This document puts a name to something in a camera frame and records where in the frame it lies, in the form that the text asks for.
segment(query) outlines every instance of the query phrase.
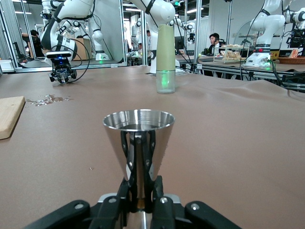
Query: wooden cutting board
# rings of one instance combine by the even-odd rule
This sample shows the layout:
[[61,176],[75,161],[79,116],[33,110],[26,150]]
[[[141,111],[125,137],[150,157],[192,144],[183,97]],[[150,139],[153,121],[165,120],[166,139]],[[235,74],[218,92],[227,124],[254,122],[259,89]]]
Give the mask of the wooden cutting board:
[[24,103],[24,96],[0,99],[0,139],[11,135]]

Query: water puddle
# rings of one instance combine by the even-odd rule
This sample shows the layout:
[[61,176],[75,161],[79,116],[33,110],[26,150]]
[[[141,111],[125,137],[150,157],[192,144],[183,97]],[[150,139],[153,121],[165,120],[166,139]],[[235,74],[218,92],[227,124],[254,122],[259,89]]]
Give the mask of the water puddle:
[[36,101],[27,99],[26,101],[30,104],[34,104],[35,106],[42,106],[42,105],[49,105],[49,104],[56,103],[56,102],[73,100],[70,98],[70,96],[67,96],[66,98],[62,98],[62,97],[56,97],[54,94],[47,94],[45,97],[46,97],[46,99],[40,99],[40,100],[36,100]]

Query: brown tray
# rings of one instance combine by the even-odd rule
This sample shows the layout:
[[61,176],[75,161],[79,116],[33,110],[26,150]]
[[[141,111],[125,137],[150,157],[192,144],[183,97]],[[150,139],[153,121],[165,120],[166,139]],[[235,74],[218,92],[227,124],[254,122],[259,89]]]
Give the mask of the brown tray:
[[297,58],[278,57],[282,64],[305,64],[305,56],[298,56]]

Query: background table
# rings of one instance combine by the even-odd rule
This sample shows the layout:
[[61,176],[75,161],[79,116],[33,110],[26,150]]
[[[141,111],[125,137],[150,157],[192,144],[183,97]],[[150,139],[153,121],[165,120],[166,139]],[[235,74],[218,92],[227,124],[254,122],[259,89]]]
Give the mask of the background table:
[[304,228],[305,94],[196,74],[176,76],[176,92],[158,94],[148,71],[90,69],[66,85],[46,73],[0,77],[0,98],[69,99],[27,102],[0,141],[0,228],[116,192],[123,174],[102,121],[141,108],[176,117],[159,172],[166,193],[183,205],[203,201],[245,229]]

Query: silver jigger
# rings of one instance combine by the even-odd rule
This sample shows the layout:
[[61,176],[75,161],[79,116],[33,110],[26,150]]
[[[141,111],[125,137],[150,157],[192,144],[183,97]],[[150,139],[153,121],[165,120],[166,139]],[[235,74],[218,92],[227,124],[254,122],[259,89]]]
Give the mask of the silver jigger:
[[152,210],[154,181],[165,153],[175,118],[156,110],[130,110],[110,114],[104,125],[129,183],[131,212]]

